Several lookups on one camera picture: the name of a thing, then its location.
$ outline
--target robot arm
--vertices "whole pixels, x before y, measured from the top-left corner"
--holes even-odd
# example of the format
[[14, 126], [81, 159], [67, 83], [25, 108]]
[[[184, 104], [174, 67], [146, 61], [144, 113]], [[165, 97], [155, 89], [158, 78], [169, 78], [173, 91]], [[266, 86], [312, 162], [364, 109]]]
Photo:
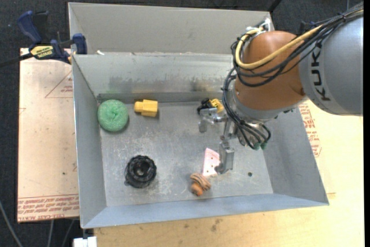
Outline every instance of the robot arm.
[[264, 123], [307, 98], [326, 112], [362, 115], [363, 12], [362, 2], [300, 36], [259, 25], [234, 43], [223, 104], [241, 144], [266, 144]]

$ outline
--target small yellow object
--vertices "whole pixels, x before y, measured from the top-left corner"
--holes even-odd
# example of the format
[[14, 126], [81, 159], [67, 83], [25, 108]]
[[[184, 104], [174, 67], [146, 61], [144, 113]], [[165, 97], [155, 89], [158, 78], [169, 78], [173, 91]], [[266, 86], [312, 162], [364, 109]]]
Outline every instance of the small yellow object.
[[136, 101], [134, 111], [140, 112], [142, 116], [155, 117], [158, 112], [158, 101], [146, 99], [144, 99], [143, 102]]
[[224, 105], [218, 99], [210, 100], [211, 104], [217, 108], [217, 113], [220, 113], [224, 110]]

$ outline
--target black cable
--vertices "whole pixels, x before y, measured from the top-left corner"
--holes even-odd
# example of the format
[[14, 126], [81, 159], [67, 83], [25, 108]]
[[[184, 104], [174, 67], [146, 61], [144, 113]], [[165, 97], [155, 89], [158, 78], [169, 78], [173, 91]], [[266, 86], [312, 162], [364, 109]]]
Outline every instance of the black cable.
[[[262, 65], [255, 67], [252, 70], [245, 70], [241, 69], [240, 66], [236, 64], [235, 61], [235, 46], [236, 42], [233, 43], [231, 46], [232, 54], [234, 56], [234, 67], [237, 72], [238, 78], [240, 81], [250, 87], [257, 87], [257, 86], [262, 86], [268, 82], [270, 82], [272, 79], [276, 78], [278, 75], [283, 74], [284, 72], [282, 70], [285, 69], [288, 63], [290, 63], [293, 59], [298, 57], [304, 50], [306, 50], [310, 45], [312, 45], [314, 42], [317, 42], [318, 40], [324, 39], [328, 36], [328, 34], [331, 34], [334, 32], [343, 22], [345, 21], [350, 21], [352, 19], [355, 19], [359, 16], [363, 15], [363, 2], [359, 3], [358, 5], [355, 5], [352, 7], [350, 10], [347, 10], [344, 13], [339, 14], [338, 16], [332, 17], [328, 20], [325, 20], [324, 22], [317, 22], [316, 24], [320, 24], [322, 27], [315, 32], [312, 36], [310, 36], [309, 39], [305, 40], [303, 44], [298, 46], [284, 61], [281, 63], [275, 65], [274, 67], [271, 67], [265, 71], [259, 71], [259, 72], [253, 72], [253, 70], [258, 69]], [[274, 72], [271, 76], [265, 77], [266, 79], [259, 82], [259, 83], [248, 83], [246, 82], [242, 77], [246, 78], [253, 78], [253, 77], [259, 77], [263, 78], [265, 75], [269, 75], [272, 72]]]
[[248, 124], [247, 122], [245, 122], [244, 120], [242, 120], [232, 109], [231, 107], [229, 106], [228, 104], [228, 100], [227, 100], [227, 92], [228, 92], [228, 87], [230, 85], [230, 83], [236, 78], [236, 75], [231, 75], [233, 72], [234, 72], [235, 68], [233, 68], [229, 74], [227, 75], [226, 79], [225, 79], [225, 82], [224, 82], [224, 86], [223, 86], [223, 95], [222, 95], [222, 101], [223, 101], [223, 105], [225, 107], [225, 110], [226, 110], [226, 113], [227, 115], [229, 116], [229, 118], [235, 123], [237, 129], [239, 130], [239, 132], [242, 134], [244, 140], [245, 140], [245, 143], [250, 146], [252, 149], [256, 149], [255, 145], [253, 145], [248, 137], [246, 136], [246, 132], [250, 135], [252, 135], [257, 143], [259, 144], [263, 144], [263, 143], [266, 143], [269, 139], [270, 139], [270, 136], [271, 136], [271, 133], [270, 131], [266, 128], [266, 126], [264, 126], [263, 124], [260, 124], [260, 126], [267, 132], [267, 136], [264, 135], [259, 129], [253, 127], [252, 125]]
[[64, 236], [63, 243], [62, 243], [61, 247], [64, 247], [64, 246], [65, 246], [65, 244], [66, 244], [66, 242], [67, 242], [67, 240], [68, 240], [69, 232], [71, 231], [72, 226], [73, 226], [73, 224], [75, 223], [75, 221], [76, 221], [75, 219], [72, 219], [72, 222], [71, 222], [71, 224], [69, 225], [69, 227], [68, 227], [68, 229], [67, 229], [67, 232], [65, 233], [65, 236]]
[[10, 233], [12, 234], [14, 240], [17, 242], [17, 245], [19, 247], [23, 247], [22, 246], [22, 243], [18, 239], [18, 236], [17, 236], [16, 232], [14, 231], [12, 225], [10, 224], [10, 221], [9, 221], [8, 217], [6, 216], [6, 213], [5, 213], [4, 207], [2, 206], [1, 201], [0, 201], [0, 212], [1, 212], [1, 214], [2, 214], [2, 216], [4, 218], [4, 220], [5, 220], [5, 223], [6, 223], [7, 227], [8, 227], [8, 229], [9, 229]]
[[49, 230], [49, 236], [47, 238], [47, 247], [50, 247], [51, 245], [51, 236], [53, 235], [53, 228], [54, 228], [54, 220], [50, 222], [50, 230]]

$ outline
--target cable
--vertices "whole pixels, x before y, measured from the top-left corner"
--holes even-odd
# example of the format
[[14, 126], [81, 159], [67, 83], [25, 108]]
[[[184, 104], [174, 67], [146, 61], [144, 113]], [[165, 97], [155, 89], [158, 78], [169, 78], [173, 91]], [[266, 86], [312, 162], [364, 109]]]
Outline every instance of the cable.
[[[326, 19], [324, 21], [319, 21], [319, 22], [313, 23], [312, 26], [316, 30], [315, 30], [314, 33], [311, 34], [310, 38], [302, 40], [301, 44], [296, 49], [294, 49], [282, 62], [280, 62], [279, 64], [277, 64], [273, 67], [270, 67], [270, 68], [268, 68], [264, 71], [257, 72], [257, 71], [252, 71], [251, 69], [244, 69], [238, 64], [236, 59], [239, 57], [240, 52], [236, 50], [236, 47], [237, 47], [237, 45], [240, 45], [240, 44], [243, 45], [244, 40], [248, 40], [248, 38], [244, 38], [244, 40], [242, 40], [242, 38], [238, 39], [236, 42], [234, 42], [231, 45], [231, 52], [232, 52], [232, 55], [234, 57], [234, 59], [233, 59], [234, 68], [236, 70], [236, 73], [237, 73], [237, 76], [238, 76], [240, 82], [243, 83], [245, 86], [258, 87], [258, 86], [263, 86], [264, 84], [272, 81], [273, 79], [275, 79], [279, 75], [288, 72], [294, 66], [296, 66], [298, 63], [295, 63], [288, 70], [284, 71], [285, 67], [290, 62], [292, 62], [293, 59], [297, 58], [298, 56], [301, 56], [301, 54], [309, 46], [311, 46], [314, 43], [316, 43], [316, 46], [319, 45], [322, 42], [323, 39], [325, 39], [328, 35], [334, 33], [336, 31], [336, 29], [339, 28], [339, 26], [341, 26], [344, 22], [356, 19], [358, 17], [361, 17], [361, 16], [363, 16], [363, 13], [364, 13], [364, 3], [360, 2], [359, 4], [353, 6], [351, 9], [347, 10], [344, 13], [340, 13], [337, 16], [332, 17], [330, 19]], [[302, 39], [302, 36], [304, 36], [304, 35], [305, 34], [302, 34], [301, 36], [295, 38], [294, 40], [296, 40], [296, 41], [300, 40], [300, 39]], [[269, 57], [269, 59], [266, 59], [266, 60], [262, 59], [260, 61], [257, 61], [258, 65], [255, 65], [255, 67], [253, 69], [256, 70], [256, 69], [259, 69], [261, 66], [266, 65], [270, 61], [270, 58], [272, 58], [271, 56], [268, 56], [268, 57]], [[261, 80], [258, 83], [250, 83], [246, 80], [247, 78], [255, 78], [255, 77], [264, 78], [264, 80]]]
[[235, 52], [235, 59], [236, 59], [236, 63], [238, 66], [240, 66], [241, 68], [243, 69], [254, 69], [256, 67], [259, 67], [261, 66], [262, 64], [265, 64], [266, 62], [270, 62], [272, 59], [274, 59], [275, 57], [277, 57], [278, 55], [282, 54], [284, 51], [286, 51], [287, 49], [291, 48], [292, 46], [296, 45], [297, 43], [305, 40], [306, 38], [309, 38], [312, 34], [314, 34], [316, 31], [318, 31], [319, 29], [321, 28], [321, 26], [318, 26], [314, 29], [311, 29], [310, 31], [298, 36], [297, 38], [293, 39], [291, 42], [287, 43], [286, 45], [282, 46], [281, 48], [279, 48], [277, 51], [274, 51], [273, 53], [271, 53], [270, 55], [268, 55], [267, 57], [257, 61], [257, 62], [254, 62], [254, 63], [249, 63], [249, 64], [245, 64], [241, 61], [241, 58], [240, 58], [240, 50], [242, 48], [242, 45], [244, 44], [245, 40], [250, 37], [251, 34], [253, 33], [249, 33], [247, 32], [239, 41], [237, 47], [236, 47], [236, 52]]
[[65, 236], [64, 236], [64, 239], [63, 239], [63, 243], [62, 243], [62, 246], [61, 247], [64, 247], [67, 240], [68, 240], [68, 235], [69, 235], [69, 232], [71, 231], [72, 229], [72, 226], [73, 224], [75, 223], [75, 219], [72, 219], [72, 222], [71, 224], [69, 225], [68, 229], [67, 229], [67, 232], [65, 233]]
[[49, 231], [49, 237], [47, 239], [47, 247], [50, 247], [51, 245], [51, 236], [53, 235], [53, 227], [54, 227], [54, 220], [50, 223], [50, 231]]
[[10, 224], [10, 221], [9, 221], [8, 217], [6, 216], [6, 213], [5, 213], [5, 210], [4, 210], [3, 206], [2, 206], [1, 201], [0, 201], [0, 211], [1, 211], [2, 216], [4, 217], [4, 220], [5, 220], [6, 225], [8, 226], [8, 229], [11, 232], [11, 234], [12, 234], [14, 240], [16, 241], [17, 245], [19, 247], [23, 247], [22, 243], [18, 239], [18, 236], [16, 235], [16, 232], [14, 231], [12, 225]]
[[[245, 143], [248, 146], [250, 146], [252, 149], [258, 149], [258, 145], [256, 146], [256, 144], [259, 144], [259, 145], [266, 144], [267, 141], [271, 137], [271, 132], [268, 130], [266, 126], [264, 126], [263, 124], [260, 124], [259, 126], [261, 126], [267, 132], [267, 135], [264, 135], [259, 129], [255, 128], [253, 125], [242, 120], [229, 106], [229, 103], [227, 100], [227, 92], [228, 92], [228, 87], [230, 83], [236, 78], [236, 75], [232, 75], [234, 70], [235, 68], [232, 68], [225, 79], [224, 86], [223, 86], [222, 102], [223, 102], [223, 105], [225, 107], [228, 117], [235, 123], [237, 127], [237, 131], [239, 131], [242, 134]], [[253, 136], [257, 143], [252, 144], [251, 141], [248, 139], [246, 133]]]

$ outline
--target yellow plastic block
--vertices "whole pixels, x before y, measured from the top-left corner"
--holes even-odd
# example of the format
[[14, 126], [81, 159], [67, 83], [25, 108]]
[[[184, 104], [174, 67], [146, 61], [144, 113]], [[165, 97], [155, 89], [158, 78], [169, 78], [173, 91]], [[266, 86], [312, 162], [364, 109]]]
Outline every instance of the yellow plastic block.
[[158, 101], [146, 100], [136, 101], [134, 111], [141, 113], [142, 116], [155, 117], [158, 112]]

